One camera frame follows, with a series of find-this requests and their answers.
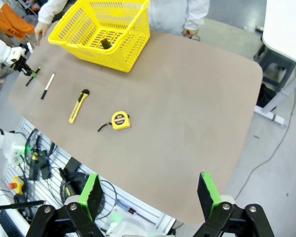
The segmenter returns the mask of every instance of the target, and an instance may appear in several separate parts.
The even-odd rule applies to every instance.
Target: yellow tape measure
[[[121,130],[124,128],[128,128],[130,127],[130,119],[129,119],[129,115],[124,112],[124,111],[118,111],[116,113],[113,114],[111,122],[108,122],[104,125],[102,125],[99,129],[98,132],[106,125],[112,125],[113,129],[115,130]]]

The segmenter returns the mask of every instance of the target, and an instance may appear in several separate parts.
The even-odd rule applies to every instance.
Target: hand
[[[36,36],[36,41],[37,41],[37,45],[39,46],[39,42],[40,39],[44,36],[46,36],[46,32],[48,30],[50,25],[42,23],[42,22],[38,22],[38,24],[35,27],[35,36]]]
[[[193,31],[193,30],[187,30],[185,28],[183,29],[183,35],[188,37],[189,39],[191,39],[192,36],[196,35],[197,33],[198,33],[198,30]]]

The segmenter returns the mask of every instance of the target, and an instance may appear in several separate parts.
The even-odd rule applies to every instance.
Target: plastic basket
[[[48,41],[76,57],[129,72],[150,37],[149,0],[78,0]],[[112,47],[103,49],[101,40]]]

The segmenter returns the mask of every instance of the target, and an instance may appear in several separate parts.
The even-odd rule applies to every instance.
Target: beige table surface
[[[262,71],[241,56],[152,32],[129,73],[82,61],[45,37],[20,74],[9,101],[58,146],[147,204],[187,224],[204,220],[196,193],[201,171],[221,194],[238,161]],[[44,98],[40,97],[52,75]],[[89,89],[74,124],[69,117]],[[107,126],[113,113],[131,128]]]

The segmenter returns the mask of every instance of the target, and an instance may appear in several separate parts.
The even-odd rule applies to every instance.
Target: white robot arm
[[[28,47],[30,52],[32,52],[33,50],[29,43]],[[9,47],[0,40],[0,66],[3,63],[9,67],[14,67],[15,70],[23,71],[25,75],[29,76],[33,71],[26,64],[25,52],[25,48]]]
[[[6,132],[0,129],[0,150],[13,166],[20,162],[20,155],[24,156],[26,139],[20,133]]]

